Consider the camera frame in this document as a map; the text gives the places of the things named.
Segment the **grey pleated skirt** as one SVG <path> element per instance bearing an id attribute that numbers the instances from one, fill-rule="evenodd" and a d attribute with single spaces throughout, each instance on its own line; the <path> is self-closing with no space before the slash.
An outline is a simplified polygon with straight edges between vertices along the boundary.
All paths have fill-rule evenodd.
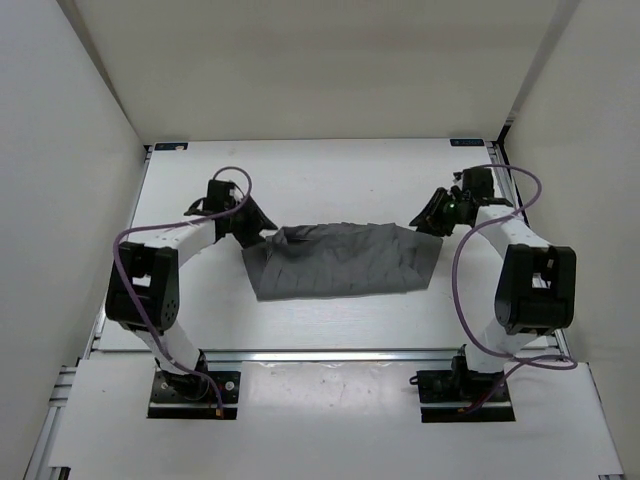
<path id="1" fill-rule="evenodd" d="M 394 223 L 283 227 L 243 250 L 259 301 L 404 294 L 428 288 L 443 240 Z"/>

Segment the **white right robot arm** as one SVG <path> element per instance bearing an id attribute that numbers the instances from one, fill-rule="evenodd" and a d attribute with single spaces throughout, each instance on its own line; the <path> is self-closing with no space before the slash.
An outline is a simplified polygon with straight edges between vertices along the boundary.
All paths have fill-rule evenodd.
<path id="1" fill-rule="evenodd" d="M 536 338 L 568 327 L 574 318 L 577 257 L 570 247 L 554 246 L 527 226 L 520 211 L 503 198 L 475 198 L 458 187 L 438 188 L 410 222 L 420 233 L 446 237 L 458 225 L 471 229 L 456 247 L 451 270 L 453 302 L 469 343 L 454 358 L 449 387 L 460 399 L 477 396 L 503 375 L 508 362 L 564 370 L 566 360 L 520 359 Z M 462 250 L 479 234 L 494 248 L 502 267 L 494 296 L 494 316 L 484 330 L 472 332 L 462 309 L 458 274 Z"/>

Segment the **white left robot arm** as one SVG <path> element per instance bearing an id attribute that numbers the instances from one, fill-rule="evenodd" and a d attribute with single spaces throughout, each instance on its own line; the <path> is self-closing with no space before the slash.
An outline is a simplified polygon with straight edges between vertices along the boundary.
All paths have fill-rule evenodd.
<path id="1" fill-rule="evenodd" d="M 264 241 L 275 230 L 258 204 L 228 182 L 220 193 L 202 197 L 185 212 L 189 219 L 167 224 L 153 239 L 118 245 L 106 297 L 106 316 L 142 340 L 176 393 L 200 401 L 220 389 L 209 377 L 206 357 L 180 326 L 179 270 L 202 250 L 231 234 L 241 247 Z"/>

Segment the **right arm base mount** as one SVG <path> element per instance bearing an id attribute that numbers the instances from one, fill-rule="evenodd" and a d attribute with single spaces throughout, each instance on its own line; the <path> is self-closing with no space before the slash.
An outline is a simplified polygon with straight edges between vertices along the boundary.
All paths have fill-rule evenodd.
<path id="1" fill-rule="evenodd" d="M 514 422 L 504 376 L 472 371 L 456 355 L 448 370 L 419 370 L 409 384 L 417 388 L 423 424 Z"/>

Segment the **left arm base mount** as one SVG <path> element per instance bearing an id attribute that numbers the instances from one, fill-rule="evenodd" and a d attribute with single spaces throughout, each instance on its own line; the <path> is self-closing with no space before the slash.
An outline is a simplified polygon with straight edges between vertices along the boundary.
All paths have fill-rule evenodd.
<path id="1" fill-rule="evenodd" d="M 241 372 L 207 372 L 216 384 L 222 408 L 209 381 L 191 375 L 181 376 L 156 369 L 151 387 L 147 417 L 150 419 L 236 420 Z"/>

